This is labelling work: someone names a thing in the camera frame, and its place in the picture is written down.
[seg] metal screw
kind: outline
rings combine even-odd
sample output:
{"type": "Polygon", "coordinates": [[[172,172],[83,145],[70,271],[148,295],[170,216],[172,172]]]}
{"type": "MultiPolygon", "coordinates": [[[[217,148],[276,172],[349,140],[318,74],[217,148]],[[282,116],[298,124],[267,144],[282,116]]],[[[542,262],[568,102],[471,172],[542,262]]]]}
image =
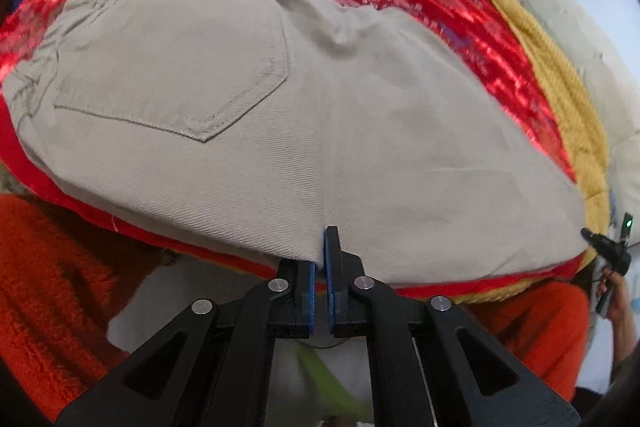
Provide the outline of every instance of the metal screw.
{"type": "Polygon", "coordinates": [[[436,295],[435,297],[431,298],[431,306],[433,306],[433,308],[435,310],[438,310],[439,312],[445,312],[449,308],[451,308],[451,301],[444,295],[436,295]]]}
{"type": "Polygon", "coordinates": [[[269,281],[269,289],[272,292],[284,292],[289,287],[289,283],[286,279],[271,279],[269,281]]]}
{"type": "Polygon", "coordinates": [[[191,305],[191,311],[197,315],[206,315],[213,309],[213,303],[209,299],[200,299],[191,305]]]}
{"type": "Polygon", "coordinates": [[[353,284],[361,290],[370,290],[373,288],[375,281],[368,275],[360,275],[353,280],[353,284]]]}

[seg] finger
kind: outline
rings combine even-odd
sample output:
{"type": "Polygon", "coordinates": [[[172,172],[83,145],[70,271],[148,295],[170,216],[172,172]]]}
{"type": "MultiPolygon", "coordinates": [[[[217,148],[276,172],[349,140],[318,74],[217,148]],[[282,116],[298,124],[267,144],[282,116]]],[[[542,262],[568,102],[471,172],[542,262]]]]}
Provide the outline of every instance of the finger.
{"type": "Polygon", "coordinates": [[[611,272],[611,274],[609,275],[609,280],[617,287],[623,286],[625,284],[625,278],[622,277],[622,275],[620,275],[618,272],[611,272]]]}

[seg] pocket stitching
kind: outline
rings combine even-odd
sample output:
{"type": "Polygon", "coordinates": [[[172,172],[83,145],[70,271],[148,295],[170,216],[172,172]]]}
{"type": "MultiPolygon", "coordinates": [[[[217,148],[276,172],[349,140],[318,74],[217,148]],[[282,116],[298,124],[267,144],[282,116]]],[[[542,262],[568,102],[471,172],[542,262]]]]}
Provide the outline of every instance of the pocket stitching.
{"type": "MultiPolygon", "coordinates": [[[[87,94],[77,92],[73,88],[63,89],[62,84],[64,83],[64,80],[62,80],[60,86],[58,86],[58,93],[53,103],[54,108],[75,110],[78,112],[91,114],[98,118],[107,118],[108,120],[127,121],[132,124],[161,129],[167,132],[173,132],[181,136],[186,136],[201,142],[205,142],[217,136],[219,134],[218,130],[220,128],[225,128],[227,124],[234,118],[236,118],[238,114],[248,113],[252,108],[255,107],[255,105],[269,96],[287,79],[289,73],[289,53],[284,36],[282,21],[276,14],[269,14],[268,24],[266,25],[266,28],[268,28],[268,30],[270,31],[263,32],[262,38],[264,38],[265,36],[267,38],[271,36],[271,39],[273,39],[273,43],[268,47],[270,51],[272,51],[274,56],[268,57],[265,67],[262,68],[262,71],[260,73],[257,73],[255,75],[257,76],[258,80],[250,80],[250,82],[253,82],[253,84],[243,92],[236,94],[231,100],[226,102],[225,105],[223,105],[223,107],[220,108],[218,113],[215,115],[209,116],[204,119],[176,115],[170,121],[161,123],[158,120],[154,121],[152,118],[149,118],[146,115],[139,114],[135,116],[130,112],[124,113],[121,108],[116,107],[117,101],[112,102],[113,105],[111,108],[106,108],[104,104],[96,107],[95,100],[87,100],[87,94]],[[228,111],[229,108],[233,105],[238,105],[238,103],[241,103],[243,99],[250,98],[252,95],[255,96],[255,92],[257,90],[259,91],[260,88],[264,89],[265,84],[269,86],[267,88],[267,92],[261,94],[261,96],[256,100],[249,100],[245,102],[242,107],[238,108],[238,110],[233,111],[231,115],[225,115],[225,111],[228,111]],[[185,129],[184,124],[187,124],[187,126],[190,126],[190,124],[202,126],[207,125],[208,122],[220,118],[224,118],[224,120],[213,126],[208,126],[207,128],[185,129]]],[[[159,109],[164,109],[168,112],[172,111],[171,108],[166,107],[160,107],[159,109]]]]}
{"type": "MultiPolygon", "coordinates": [[[[83,31],[84,28],[94,23],[98,17],[106,11],[110,7],[110,3],[115,3],[117,0],[94,0],[92,3],[92,7],[95,8],[98,5],[98,2],[102,1],[102,5],[95,10],[95,12],[91,13],[87,17],[83,18],[80,22],[74,21],[74,30],[75,31],[83,31]]],[[[70,6],[71,3],[67,1],[65,7],[70,6]]],[[[63,36],[66,36],[68,32],[68,28],[66,26],[60,26],[60,21],[58,21],[58,25],[54,26],[56,22],[50,26],[50,29],[47,30],[49,33],[52,32],[52,28],[55,28],[55,33],[49,34],[47,38],[43,38],[43,41],[39,44],[39,47],[43,47],[45,45],[49,45],[49,41],[52,39],[53,49],[49,51],[46,55],[42,55],[42,58],[38,58],[37,61],[40,63],[39,70],[40,76],[38,77],[37,82],[34,82],[33,96],[30,97],[29,100],[29,115],[33,116],[40,108],[40,104],[44,99],[45,93],[49,89],[49,86],[53,83],[55,77],[58,74],[58,64],[60,62],[60,56],[58,53],[58,49],[60,47],[60,40],[63,36]],[[44,71],[49,70],[49,79],[46,82],[42,81],[42,75],[44,71]]]]}

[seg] white pillow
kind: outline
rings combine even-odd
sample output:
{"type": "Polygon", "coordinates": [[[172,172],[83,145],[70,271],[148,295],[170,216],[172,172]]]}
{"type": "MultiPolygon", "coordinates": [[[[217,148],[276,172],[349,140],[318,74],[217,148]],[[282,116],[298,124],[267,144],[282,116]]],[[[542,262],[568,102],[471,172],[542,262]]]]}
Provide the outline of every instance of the white pillow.
{"type": "MultiPolygon", "coordinates": [[[[575,0],[521,0],[580,73],[610,147],[609,185],[618,226],[640,217],[640,84],[604,31],[575,0]]],[[[631,243],[640,242],[640,227],[631,243]]]]}

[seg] triangular cutout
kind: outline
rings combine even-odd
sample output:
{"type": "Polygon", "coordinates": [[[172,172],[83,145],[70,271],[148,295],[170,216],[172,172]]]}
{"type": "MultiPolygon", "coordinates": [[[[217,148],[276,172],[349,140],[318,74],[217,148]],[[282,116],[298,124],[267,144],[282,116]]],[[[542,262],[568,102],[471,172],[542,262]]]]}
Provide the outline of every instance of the triangular cutout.
{"type": "Polygon", "coordinates": [[[518,375],[467,330],[460,328],[456,335],[471,366],[480,393],[484,396],[491,396],[518,381],[518,375]]]}
{"type": "Polygon", "coordinates": [[[134,368],[124,380],[124,385],[151,400],[157,400],[169,382],[175,363],[187,340],[183,331],[172,338],[138,367],[134,368]]]}

